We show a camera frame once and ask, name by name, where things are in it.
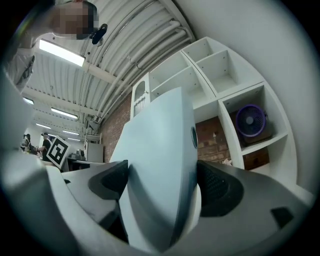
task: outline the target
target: white panel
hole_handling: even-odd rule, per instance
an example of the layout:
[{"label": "white panel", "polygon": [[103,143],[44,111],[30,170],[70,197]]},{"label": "white panel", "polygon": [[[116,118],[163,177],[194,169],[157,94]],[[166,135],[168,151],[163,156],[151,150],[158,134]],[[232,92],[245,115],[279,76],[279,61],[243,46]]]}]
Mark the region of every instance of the white panel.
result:
[{"label": "white panel", "polygon": [[232,165],[234,167],[244,169],[244,159],[241,154],[238,136],[229,113],[221,100],[218,100],[218,116],[228,144]]},{"label": "white panel", "polygon": [[196,186],[194,126],[192,104],[181,88],[155,99],[125,124],[110,161],[128,159],[130,176],[119,204],[132,247],[165,251],[189,212]]},{"label": "white panel", "polygon": [[200,213],[201,213],[201,190],[199,185],[197,184],[193,191],[188,219],[186,220],[186,223],[180,238],[185,237],[188,233],[190,233],[196,227],[200,218]]},{"label": "white panel", "polygon": [[255,169],[250,170],[250,172],[257,173],[257,174],[263,174],[265,176],[270,176],[270,164],[264,164],[262,166],[259,166]]},{"label": "white panel", "polygon": [[193,109],[200,108],[209,101],[201,86],[189,91],[188,95],[191,98]]},{"label": "white panel", "polygon": [[297,183],[297,160],[293,157],[291,139],[286,136],[268,146],[270,176],[286,183]]},{"label": "white panel", "polygon": [[268,83],[264,84],[260,97],[256,99],[259,100],[257,103],[265,109],[268,120],[273,123],[276,133],[287,133],[288,129],[291,130],[289,123],[286,123],[287,115]]},{"label": "white panel", "polygon": [[88,143],[87,160],[88,162],[103,163],[104,145],[96,143]]}]

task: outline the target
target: ceiling pipe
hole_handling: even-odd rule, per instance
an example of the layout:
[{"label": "ceiling pipe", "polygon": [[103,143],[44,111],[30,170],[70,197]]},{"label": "ceiling pipe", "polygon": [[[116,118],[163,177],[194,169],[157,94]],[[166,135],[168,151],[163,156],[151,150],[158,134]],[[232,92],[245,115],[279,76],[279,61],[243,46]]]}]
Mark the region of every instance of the ceiling pipe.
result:
[{"label": "ceiling pipe", "polygon": [[103,109],[104,105],[106,104],[107,100],[111,96],[112,92],[114,91],[116,84],[123,78],[123,76],[128,72],[128,70],[160,39],[162,39],[166,34],[169,32],[177,29],[180,26],[178,21],[170,21],[171,26],[167,27],[166,29],[162,30],[159,34],[157,34],[154,38],[148,41],[131,59],[127,62],[125,67],[120,71],[116,79],[113,81],[112,85],[106,92],[100,107],[98,109],[98,113],[95,116],[94,120],[96,121],[101,115],[100,112]]},{"label": "ceiling pipe", "polygon": [[115,93],[113,94],[113,96],[110,98],[110,100],[108,101],[108,103],[106,104],[101,117],[99,118],[98,122],[101,122],[101,120],[103,118],[105,118],[109,107],[112,105],[114,99],[120,94],[121,90],[123,89],[123,87],[129,83],[129,81],[131,80],[131,78],[134,75],[138,75],[140,72],[142,72],[141,68],[143,66],[145,66],[152,58],[154,58],[158,53],[161,52],[161,50],[163,50],[164,48],[166,48],[167,46],[169,46],[170,44],[172,44],[173,42],[177,41],[178,39],[184,37],[186,35],[186,31],[185,30],[181,30],[179,33],[175,34],[174,36],[171,36],[170,38],[168,38],[167,40],[163,41],[162,43],[160,43],[157,47],[155,47],[148,55],[146,55],[131,71],[130,73],[127,75],[127,77],[125,78],[125,80],[121,83],[121,85],[116,89]]},{"label": "ceiling pipe", "polygon": [[108,73],[107,71],[101,69],[100,67],[90,64],[89,62],[85,61],[83,63],[82,68],[84,69],[84,72],[89,73],[94,77],[97,77],[108,83],[113,83],[116,80],[116,77],[114,75]]},{"label": "ceiling pipe", "polygon": [[111,33],[109,34],[109,31],[106,33],[105,43],[102,47],[98,48],[98,50],[94,54],[94,66],[98,66],[105,56],[108,48],[114,41],[114,39],[118,36],[118,34],[124,29],[124,27],[131,22],[139,13],[141,13],[146,7],[148,7],[150,4],[152,4],[154,0],[145,0],[142,3],[140,3],[137,7],[135,7],[112,31],[109,30]]},{"label": "ceiling pipe", "polygon": [[119,67],[123,64],[123,62],[125,60],[128,59],[128,56],[130,55],[130,53],[139,45],[141,44],[141,42],[146,39],[147,37],[149,37],[152,33],[154,33],[158,28],[161,28],[164,24],[170,22],[171,17],[167,17],[165,19],[162,19],[160,21],[157,22],[157,25],[151,27],[149,30],[145,31],[144,35],[142,37],[139,38],[139,40],[135,41],[134,43],[132,43],[130,45],[130,47],[128,48],[128,50],[123,53],[120,58],[118,58],[118,62],[110,69],[110,73],[114,74]]},{"label": "ceiling pipe", "polygon": [[[165,57],[167,54],[169,54],[170,52],[174,51],[175,49],[179,48],[180,46],[182,46],[183,44],[185,44],[188,41],[191,41],[192,38],[188,37],[184,40],[182,40],[181,42],[175,44],[173,47],[169,48],[168,50],[166,50],[164,53],[162,53],[159,57],[157,57],[155,60],[153,60],[146,68],[143,69],[143,71],[141,72],[141,74],[145,74],[147,71],[150,70],[151,67],[153,67],[155,64],[158,63],[158,61],[160,61],[163,57]],[[112,105],[109,107],[108,111],[106,112],[106,114],[104,115],[103,119],[106,118],[106,115],[112,114],[112,109],[115,107],[115,105],[119,102],[119,100],[121,99],[122,96],[126,97],[127,96],[127,91],[129,89],[131,89],[132,85],[134,85],[138,80],[140,80],[142,77],[142,75],[137,75],[135,77],[135,79],[123,90],[123,92],[120,93],[120,95],[116,98],[116,100],[112,103]]]},{"label": "ceiling pipe", "polygon": [[[143,13],[143,12],[140,12],[139,14],[137,14],[135,16],[135,18],[138,20],[138,19],[141,19],[142,20],[142,17],[143,17],[143,20],[144,22],[143,23],[148,23],[149,22],[149,19],[152,19],[155,15],[157,15],[160,11],[162,11],[165,7],[162,6],[159,2],[156,2],[156,1],[153,1],[152,4],[156,3],[155,5],[153,5],[152,7],[150,7],[150,4],[147,6],[149,8],[148,12],[146,13]],[[156,30],[157,28],[160,28],[163,24],[165,23],[168,23],[170,20],[172,19],[172,17],[167,17],[165,19],[161,19],[161,20],[157,20],[157,25],[156,26],[153,26],[152,28],[152,31],[153,30]],[[105,58],[105,60],[103,60],[103,66],[102,68],[107,68],[108,65],[110,64],[110,61],[114,58],[114,56],[119,52],[119,49],[123,46],[123,44],[125,42],[128,41],[128,39],[130,37],[132,37],[134,34],[137,33],[137,30],[141,27],[141,24],[138,23],[138,22],[135,22],[134,23],[134,26],[128,31],[123,31],[123,33],[125,33],[125,36],[122,36],[120,38],[120,40],[118,41],[118,43],[116,44],[116,47],[108,52],[108,56]],[[117,70],[118,67],[122,64],[123,60],[125,60],[125,57],[124,56],[128,56],[128,54],[132,51],[132,49],[134,49],[136,47],[136,44],[138,45],[140,43],[140,40],[142,41],[145,37],[147,37],[150,33],[149,31],[147,30],[147,32],[144,32],[143,33],[143,36],[139,38],[139,40],[135,41],[134,43],[132,43],[129,47],[128,47],[128,50],[126,50],[119,58],[120,61],[117,62],[117,64],[115,65],[115,68],[112,68],[110,69],[110,73],[112,74],[114,70]]]}]

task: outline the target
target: white cabinet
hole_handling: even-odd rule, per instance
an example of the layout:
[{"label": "white cabinet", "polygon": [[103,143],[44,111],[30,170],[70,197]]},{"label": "white cabinet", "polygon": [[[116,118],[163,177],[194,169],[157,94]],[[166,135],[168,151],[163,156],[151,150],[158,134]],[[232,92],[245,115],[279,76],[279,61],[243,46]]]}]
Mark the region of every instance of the white cabinet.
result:
[{"label": "white cabinet", "polygon": [[85,143],[85,160],[88,162],[103,163],[104,162],[104,145],[97,143]]},{"label": "white cabinet", "polygon": [[[296,147],[287,115],[272,88],[248,61],[225,45],[202,38],[166,59],[133,87],[131,118],[178,87],[190,96],[196,123],[219,117],[233,166],[244,169],[245,155],[267,148],[269,164],[253,171],[296,184]],[[273,133],[266,141],[242,147],[230,114],[247,104],[265,110]]]}]

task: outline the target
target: desk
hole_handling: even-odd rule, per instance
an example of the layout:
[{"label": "desk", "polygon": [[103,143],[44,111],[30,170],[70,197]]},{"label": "desk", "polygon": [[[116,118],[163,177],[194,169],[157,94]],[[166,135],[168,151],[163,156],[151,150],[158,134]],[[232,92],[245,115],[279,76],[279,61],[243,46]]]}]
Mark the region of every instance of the desk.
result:
[{"label": "desk", "polygon": [[69,158],[69,157],[67,158],[67,161],[68,161],[69,171],[77,171],[77,170],[87,169],[90,167],[101,166],[106,164],[104,162],[81,161],[81,160],[76,160],[74,158]]}]

